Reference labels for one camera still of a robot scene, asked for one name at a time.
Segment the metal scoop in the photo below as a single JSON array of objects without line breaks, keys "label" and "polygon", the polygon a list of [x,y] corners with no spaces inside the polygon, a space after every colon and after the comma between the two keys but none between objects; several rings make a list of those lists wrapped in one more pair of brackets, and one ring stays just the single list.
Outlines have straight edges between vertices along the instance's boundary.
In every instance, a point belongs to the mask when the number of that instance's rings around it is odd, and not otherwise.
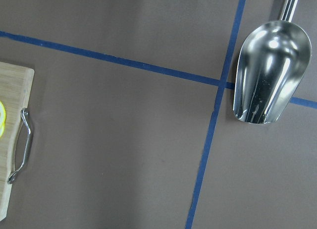
[{"label": "metal scoop", "polygon": [[234,89],[235,117],[252,124],[277,122],[300,84],[312,56],[304,29],[292,22],[298,0],[284,0],[278,20],[245,39]]}]

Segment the upper lemon slice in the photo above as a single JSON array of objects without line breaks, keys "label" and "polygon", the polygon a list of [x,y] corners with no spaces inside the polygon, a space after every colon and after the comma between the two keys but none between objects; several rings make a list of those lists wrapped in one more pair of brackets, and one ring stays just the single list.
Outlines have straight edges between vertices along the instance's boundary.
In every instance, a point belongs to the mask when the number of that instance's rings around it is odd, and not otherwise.
[{"label": "upper lemon slice", "polygon": [[0,102],[0,126],[3,126],[5,123],[6,111],[2,102]]}]

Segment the lower stacked lemon slice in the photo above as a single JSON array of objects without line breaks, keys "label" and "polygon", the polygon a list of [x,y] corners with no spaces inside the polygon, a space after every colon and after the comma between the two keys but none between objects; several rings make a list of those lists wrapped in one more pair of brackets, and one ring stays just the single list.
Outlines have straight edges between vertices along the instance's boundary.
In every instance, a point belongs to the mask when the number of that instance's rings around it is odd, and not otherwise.
[{"label": "lower stacked lemon slice", "polygon": [[0,124],[0,137],[3,136],[4,130],[5,130],[5,121],[3,121],[3,122]]}]

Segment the bamboo cutting board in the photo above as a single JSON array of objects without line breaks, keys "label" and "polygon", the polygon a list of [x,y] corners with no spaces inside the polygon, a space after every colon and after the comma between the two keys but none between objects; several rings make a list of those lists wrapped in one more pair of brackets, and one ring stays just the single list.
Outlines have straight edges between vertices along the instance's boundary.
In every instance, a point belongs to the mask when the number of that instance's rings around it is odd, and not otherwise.
[{"label": "bamboo cutting board", "polygon": [[0,63],[0,101],[6,111],[5,130],[0,138],[0,219],[7,215],[12,184],[7,183],[15,166],[15,150],[21,130],[20,111],[28,108],[34,78],[31,68]]}]

